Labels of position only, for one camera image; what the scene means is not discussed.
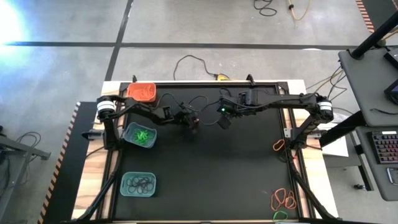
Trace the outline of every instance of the rubber band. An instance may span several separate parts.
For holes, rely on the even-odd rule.
[[[279,213],[285,215],[285,218],[283,218],[283,219],[280,219],[280,218],[276,219],[276,216],[278,216]],[[286,212],[284,212],[284,211],[277,211],[277,212],[274,213],[274,216],[272,217],[272,220],[274,220],[274,221],[275,221],[275,220],[286,220],[287,218],[288,218],[288,216],[287,216],[287,213],[286,213]]]
[[[283,191],[283,197],[282,197],[282,200],[278,197],[278,192],[279,191]],[[275,208],[274,207],[274,198],[275,198],[275,200],[278,202],[278,205],[277,205],[277,207]],[[285,198],[286,198],[286,190],[284,189],[284,188],[281,188],[281,189],[278,189],[278,190],[276,190],[272,195],[271,195],[271,209],[273,210],[273,211],[277,211],[278,210],[278,208],[280,208],[283,204],[284,204],[284,202],[285,202]]]
[[[280,139],[279,141],[277,141],[272,148],[274,149],[275,152],[281,150],[283,147],[285,146],[285,140],[284,139]]]
[[[296,200],[294,199],[294,194],[292,191],[290,191],[287,194],[287,198],[285,200],[285,208],[287,209],[295,209],[297,207],[297,203]]]
[[[278,211],[281,206],[284,206],[287,209],[295,209],[297,207],[296,199],[294,198],[293,191],[289,191],[286,195],[286,190],[284,188],[276,190],[271,195],[271,204],[270,207],[273,211]]]

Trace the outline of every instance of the orange container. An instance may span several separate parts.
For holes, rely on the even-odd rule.
[[[140,102],[153,102],[156,100],[156,85],[155,83],[132,83],[127,88],[127,97]]]

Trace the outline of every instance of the black floor line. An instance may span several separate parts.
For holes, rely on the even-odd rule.
[[[6,46],[24,47],[114,47],[112,42],[46,42],[46,41],[15,41],[5,43]]]
[[[290,44],[205,44],[205,43],[122,43],[121,47],[135,48],[197,48],[197,49],[281,49],[281,50],[346,50],[352,45],[290,45]]]
[[[122,42],[43,42],[15,41],[6,46],[21,47],[134,47],[134,48],[194,48],[194,49],[282,49],[282,50],[346,50],[354,49],[353,45],[290,45],[290,44],[212,44],[212,43],[122,43]]]
[[[123,40],[124,31],[126,31],[126,26],[127,26],[128,20],[129,20],[130,10],[131,10],[133,1],[134,0],[128,0],[126,9],[124,10],[122,23],[120,24],[118,37],[116,38],[116,45],[115,45],[115,47],[113,49],[111,60],[109,61],[108,69],[106,71],[105,81],[111,81],[112,80],[113,70],[114,70],[114,67],[116,65],[116,61],[118,59],[120,46],[121,46],[121,43],[122,43],[122,40]]]

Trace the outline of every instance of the green rubber band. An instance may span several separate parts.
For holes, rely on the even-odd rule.
[[[284,218],[284,219],[276,219],[276,216],[278,216],[279,213],[284,214],[284,215],[285,215],[285,218]],[[287,217],[288,217],[288,216],[287,216],[287,213],[286,213],[286,212],[284,212],[284,211],[277,211],[277,212],[274,213],[274,216],[272,217],[272,220],[273,220],[273,221],[275,221],[275,220],[286,220]]]

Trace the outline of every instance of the white sticker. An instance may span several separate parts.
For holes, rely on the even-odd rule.
[[[318,103],[319,106],[331,106],[330,102],[319,102]]]
[[[382,131],[382,134],[397,134],[396,131]]]
[[[331,106],[321,106],[321,110],[331,110]]]

